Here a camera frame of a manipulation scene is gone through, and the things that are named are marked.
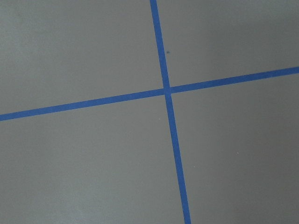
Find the blue tape grid lines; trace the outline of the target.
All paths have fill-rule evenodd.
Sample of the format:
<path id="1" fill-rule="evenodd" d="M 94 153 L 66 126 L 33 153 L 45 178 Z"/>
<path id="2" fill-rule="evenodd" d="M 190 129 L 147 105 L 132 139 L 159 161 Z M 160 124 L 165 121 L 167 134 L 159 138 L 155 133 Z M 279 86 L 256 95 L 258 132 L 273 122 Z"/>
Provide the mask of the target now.
<path id="1" fill-rule="evenodd" d="M 171 135 L 171 143 L 172 143 L 172 148 L 173 148 L 174 161 L 175 161 L 175 166 L 176 166 L 176 175 L 177 175 L 177 180 L 178 180 L 180 201 L 181 201 L 181 206 L 182 206 L 184 223 L 190 224 L 192 222 L 192 220 L 191 220 L 187 190 L 186 190 L 186 185 L 185 185 L 183 163 L 182 163 L 182 159 L 181 159 L 181 151 L 180 151 L 179 140 L 178 140 L 178 132 L 177 132 L 177 125 L 176 125 L 172 95 L 174 93 L 208 89 L 208 88 L 213 88 L 213 87 L 218 87 L 218 86 L 251 82 L 251 81 L 255 81 L 255 80 L 268 79 L 268 78 L 274 78 L 274 77 L 295 75 L 295 74 L 298 74 L 299 68 L 291 67 L 291 68 L 271 70 L 271 71 L 259 72 L 259 73 L 236 76 L 236 77 L 227 77 L 227 78 L 222 78 L 222 79 L 209 80 L 209 81 L 192 83 L 192 84 L 171 86 L 169 74 L 168 74 L 165 50 L 164 50 L 163 34 L 162 34 L 162 29 L 161 29 L 157 1 L 151 0 L 150 8 L 151 8 L 151 16 L 152 16 L 153 27 L 154 27 L 154 32 L 155 32 L 155 40 L 156 40 L 156 45 L 157 45 L 157 52 L 158 52 L 160 72 L 161 72 L 161 77 L 162 77 L 162 84 L 163 84 L 163 87 L 161 89 L 135 92 L 135 93 L 117 95 L 117 96 L 106 97 L 106 98 L 98 98 L 98 99 L 92 99 L 92 100 L 86 100 L 86 101 L 79 101 L 79 102 L 75 102 L 75 103 L 68 103 L 68 104 L 62 104 L 62 105 L 54 105 L 54 106 L 36 108 L 36 109 L 31 109 L 31 110 L 24 110 L 24 111 L 19 111 L 19 112 L 11 112 L 11 113 L 2 114 L 0 116 L 0 120 L 6 121 L 6 120 L 13 120 L 13 119 L 20 119 L 20 118 L 26 118 L 26 117 L 39 116 L 39 115 L 43 115 L 43 114 L 50 114 L 50 113 L 56 113 L 56 112 L 76 110 L 76 109 L 81 109 L 81 108 L 88 108 L 88 107 L 93 107 L 93 106 L 108 105 L 108 104 L 131 101 L 131 100 L 136 100 L 136 99 L 152 98 L 155 96 L 164 96 L 166 110 L 167 110 L 168 123 L 169 123 L 169 129 L 170 129 L 170 135 Z"/>

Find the brown paper table cover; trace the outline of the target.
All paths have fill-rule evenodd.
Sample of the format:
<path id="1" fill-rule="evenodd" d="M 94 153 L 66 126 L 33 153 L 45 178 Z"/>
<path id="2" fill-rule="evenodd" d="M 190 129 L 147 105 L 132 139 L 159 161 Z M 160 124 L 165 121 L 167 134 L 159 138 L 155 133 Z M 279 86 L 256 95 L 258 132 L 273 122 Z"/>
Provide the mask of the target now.
<path id="1" fill-rule="evenodd" d="M 299 67 L 296 0 L 157 0 L 171 86 Z M 0 115 L 163 87 L 150 0 L 3 0 Z M 172 95 L 191 224 L 299 221 L 299 74 Z M 0 121 L 3 224 L 185 224 L 164 96 Z"/>

